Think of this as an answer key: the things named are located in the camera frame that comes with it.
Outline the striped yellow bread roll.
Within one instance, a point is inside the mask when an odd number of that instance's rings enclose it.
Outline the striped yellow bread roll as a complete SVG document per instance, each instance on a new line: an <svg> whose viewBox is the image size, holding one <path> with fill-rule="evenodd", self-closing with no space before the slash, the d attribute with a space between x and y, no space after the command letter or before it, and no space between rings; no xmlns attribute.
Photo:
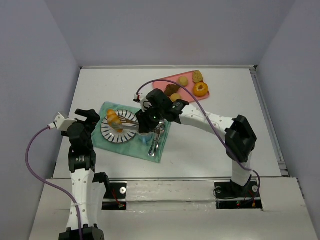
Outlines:
<svg viewBox="0 0 320 240"><path fill-rule="evenodd" d="M107 123L111 128L113 128L118 133L122 133L123 129L120 128L122 126L122 122L116 112L113 109L108 109L106 112Z"/></svg>

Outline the silver metal tongs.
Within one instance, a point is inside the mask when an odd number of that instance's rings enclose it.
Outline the silver metal tongs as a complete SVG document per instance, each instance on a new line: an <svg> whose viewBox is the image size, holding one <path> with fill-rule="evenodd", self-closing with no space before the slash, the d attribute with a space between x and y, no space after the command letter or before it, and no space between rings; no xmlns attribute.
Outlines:
<svg viewBox="0 0 320 240"><path fill-rule="evenodd" d="M137 121L133 121L122 116L117 116L112 120L108 120L108 124L117 131L118 130L132 130L132 131L139 130L139 123Z"/></svg>

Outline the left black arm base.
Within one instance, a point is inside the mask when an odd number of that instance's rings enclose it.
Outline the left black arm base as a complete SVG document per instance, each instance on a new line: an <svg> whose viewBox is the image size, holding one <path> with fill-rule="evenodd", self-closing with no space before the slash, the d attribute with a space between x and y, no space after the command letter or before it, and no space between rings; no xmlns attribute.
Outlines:
<svg viewBox="0 0 320 240"><path fill-rule="evenodd" d="M105 172L95 173L94 183L103 184L105 187L102 200L103 211L125 211L127 209L127 183L110 181Z"/></svg>

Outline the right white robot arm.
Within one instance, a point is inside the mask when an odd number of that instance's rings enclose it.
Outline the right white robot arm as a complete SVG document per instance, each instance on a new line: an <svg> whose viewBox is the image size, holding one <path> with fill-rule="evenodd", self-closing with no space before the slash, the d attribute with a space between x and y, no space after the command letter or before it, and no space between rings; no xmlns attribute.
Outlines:
<svg viewBox="0 0 320 240"><path fill-rule="evenodd" d="M252 179L251 156L257 141L246 117L223 117L206 112L203 107L193 106L182 99L172 101L157 88L147 96L136 94L133 100L141 106L136 113L138 131L141 134L155 131L160 121L166 120L217 136L232 160L231 180L220 193L225 193L227 198L241 198L245 195Z"/></svg>

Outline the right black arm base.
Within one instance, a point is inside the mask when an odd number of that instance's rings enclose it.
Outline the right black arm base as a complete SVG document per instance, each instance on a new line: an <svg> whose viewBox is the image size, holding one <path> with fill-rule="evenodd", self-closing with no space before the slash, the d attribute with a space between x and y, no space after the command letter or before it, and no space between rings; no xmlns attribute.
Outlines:
<svg viewBox="0 0 320 240"><path fill-rule="evenodd" d="M256 181L241 187L231 181L214 183L213 196L218 210L263 209Z"/></svg>

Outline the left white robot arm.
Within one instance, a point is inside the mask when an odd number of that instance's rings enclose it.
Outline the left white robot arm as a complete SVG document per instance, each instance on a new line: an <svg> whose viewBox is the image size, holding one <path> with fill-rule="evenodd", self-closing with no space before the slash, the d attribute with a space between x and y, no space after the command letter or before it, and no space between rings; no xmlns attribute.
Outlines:
<svg viewBox="0 0 320 240"><path fill-rule="evenodd" d="M110 189L110 181L106 173L95 172L96 153L92 142L92 132L100 121L100 116L93 109L77 109L75 114L86 119L71 119L59 113L54 120L61 135L70 142L68 167L73 197L66 231L60 233L58 238L103 240L105 235L98 227L98 214L102 209L105 193Z"/></svg>

